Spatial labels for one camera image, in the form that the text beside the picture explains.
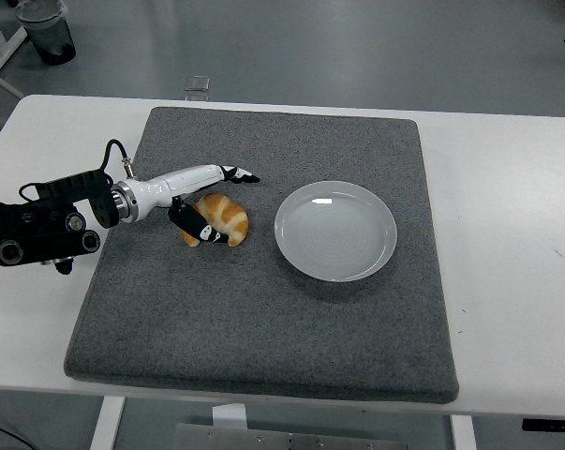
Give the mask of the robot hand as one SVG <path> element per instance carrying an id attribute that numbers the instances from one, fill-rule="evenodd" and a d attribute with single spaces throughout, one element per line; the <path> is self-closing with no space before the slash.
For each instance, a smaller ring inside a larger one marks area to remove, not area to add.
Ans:
<path id="1" fill-rule="evenodd" d="M 195 247 L 201 242 L 240 245 L 248 233 L 246 210 L 226 195 L 210 193 L 189 204 L 185 197 L 221 181 L 257 183 L 260 179 L 232 166 L 202 165 L 167 173 L 149 181 L 126 180 L 118 184 L 126 200 L 125 220 L 136 222 L 155 208 L 166 208 L 170 221 L 180 229 L 185 242 Z"/>

